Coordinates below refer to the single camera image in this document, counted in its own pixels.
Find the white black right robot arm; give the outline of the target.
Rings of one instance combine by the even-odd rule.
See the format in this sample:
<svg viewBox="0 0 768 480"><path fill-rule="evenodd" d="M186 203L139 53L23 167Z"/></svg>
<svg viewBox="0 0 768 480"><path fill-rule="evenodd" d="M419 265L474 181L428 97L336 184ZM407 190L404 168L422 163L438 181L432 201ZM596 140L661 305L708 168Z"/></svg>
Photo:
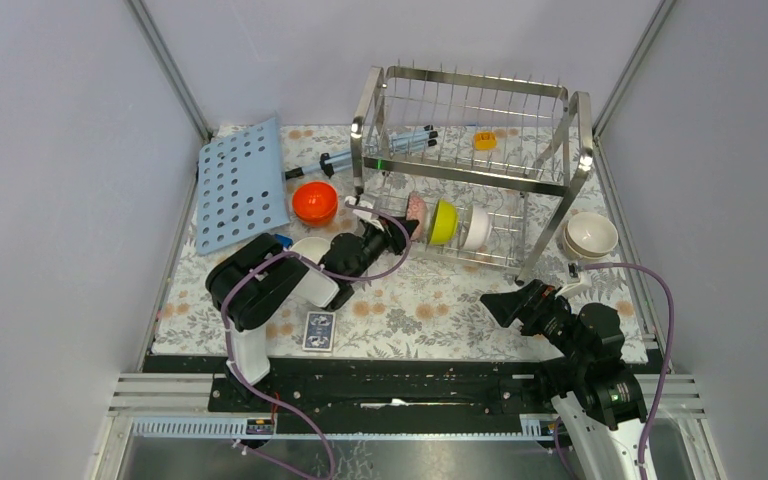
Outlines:
<svg viewBox="0 0 768 480"><path fill-rule="evenodd" d="M625 336L618 312L601 303L573 309L563 290L540 280L480 301L502 327L519 322L561 355L544 361L535 402L556 412L587 479L654 479L648 449L649 411L641 386L621 358Z"/></svg>

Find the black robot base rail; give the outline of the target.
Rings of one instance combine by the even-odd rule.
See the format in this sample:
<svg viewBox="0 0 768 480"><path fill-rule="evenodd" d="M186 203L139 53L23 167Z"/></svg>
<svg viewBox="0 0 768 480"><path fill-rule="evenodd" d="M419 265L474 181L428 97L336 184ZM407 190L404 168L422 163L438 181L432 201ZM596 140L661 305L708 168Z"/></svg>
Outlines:
<svg viewBox="0 0 768 480"><path fill-rule="evenodd" d="M274 358L256 387L274 406L228 378L218 356L150 355L143 372L204 374L211 413L254 414L280 433L308 434L292 405L327 435L517 433L522 415L554 419L536 362Z"/></svg>

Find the stainless steel dish rack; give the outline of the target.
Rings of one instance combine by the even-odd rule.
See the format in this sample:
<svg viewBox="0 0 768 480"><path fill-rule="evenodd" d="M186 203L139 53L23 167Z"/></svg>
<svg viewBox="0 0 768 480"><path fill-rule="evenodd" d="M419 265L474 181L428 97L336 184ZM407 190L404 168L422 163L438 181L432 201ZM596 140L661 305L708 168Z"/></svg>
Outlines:
<svg viewBox="0 0 768 480"><path fill-rule="evenodd" d="M493 150L473 136L492 131ZM500 75L372 67L350 124L353 187L371 174L399 174L422 188L462 191L460 207L498 198L488 246L460 240L427 246L428 255L533 273L594 169L592 104L583 91Z"/></svg>

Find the beige floral bowl front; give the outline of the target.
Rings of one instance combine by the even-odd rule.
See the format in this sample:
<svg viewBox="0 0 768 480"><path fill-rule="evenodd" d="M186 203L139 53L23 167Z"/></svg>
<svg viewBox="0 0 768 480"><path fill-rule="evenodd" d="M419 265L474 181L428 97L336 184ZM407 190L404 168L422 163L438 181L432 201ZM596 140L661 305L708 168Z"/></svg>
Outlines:
<svg viewBox="0 0 768 480"><path fill-rule="evenodd" d="M616 226L605 216L579 212L567 222L564 235L570 248L587 257L610 254L619 243Z"/></svg>

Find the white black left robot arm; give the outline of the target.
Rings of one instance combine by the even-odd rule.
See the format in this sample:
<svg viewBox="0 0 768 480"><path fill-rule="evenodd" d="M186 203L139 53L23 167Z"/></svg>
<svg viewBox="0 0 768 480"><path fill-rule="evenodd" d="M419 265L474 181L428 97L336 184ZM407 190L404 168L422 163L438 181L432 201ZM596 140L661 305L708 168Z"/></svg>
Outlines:
<svg viewBox="0 0 768 480"><path fill-rule="evenodd" d="M208 273L205 288L222 316L228 371L236 377L231 395L245 410L259 410L269 401L265 325L282 304L296 296L321 311L338 310L354 294L354 283L385 275L369 269L386 252L402 257L422 222L401 216L361 225L360 234L328 241L316 260L285 249L274 235L260 234Z"/></svg>

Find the beige floral bowl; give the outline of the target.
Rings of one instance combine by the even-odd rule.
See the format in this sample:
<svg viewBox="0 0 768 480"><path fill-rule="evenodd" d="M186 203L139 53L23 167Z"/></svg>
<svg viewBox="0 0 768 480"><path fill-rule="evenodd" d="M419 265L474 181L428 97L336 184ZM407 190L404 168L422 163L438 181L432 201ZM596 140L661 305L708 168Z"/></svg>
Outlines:
<svg viewBox="0 0 768 480"><path fill-rule="evenodd" d="M605 216L579 212L567 222L564 235L570 248L587 257L610 254L619 243L616 226Z"/></svg>
<svg viewBox="0 0 768 480"><path fill-rule="evenodd" d="M592 254L578 250L577 246L570 239L567 229L564 229L562 233L562 246L568 257L577 260L600 261L612 254L612 251L604 254Z"/></svg>

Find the orange plastic bowl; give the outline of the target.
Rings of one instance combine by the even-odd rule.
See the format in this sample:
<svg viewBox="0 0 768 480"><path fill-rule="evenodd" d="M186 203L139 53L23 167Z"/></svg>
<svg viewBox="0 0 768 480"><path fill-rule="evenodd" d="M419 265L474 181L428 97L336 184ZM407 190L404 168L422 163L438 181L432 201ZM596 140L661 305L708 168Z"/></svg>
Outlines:
<svg viewBox="0 0 768 480"><path fill-rule="evenodd" d="M324 227L336 216L339 198L329 183L312 181L300 186L292 196L296 217L309 227Z"/></svg>

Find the white ribbed bowl front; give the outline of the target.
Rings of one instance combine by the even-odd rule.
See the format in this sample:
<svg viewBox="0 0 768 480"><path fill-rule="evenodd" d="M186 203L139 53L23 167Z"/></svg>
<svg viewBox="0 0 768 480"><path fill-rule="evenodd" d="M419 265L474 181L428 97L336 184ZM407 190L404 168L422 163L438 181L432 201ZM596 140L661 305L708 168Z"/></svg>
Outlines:
<svg viewBox="0 0 768 480"><path fill-rule="evenodd" d="M319 264L325 254L330 250L330 246L330 241L325 238L306 237L295 241L290 247L290 250L298 253L314 264Z"/></svg>

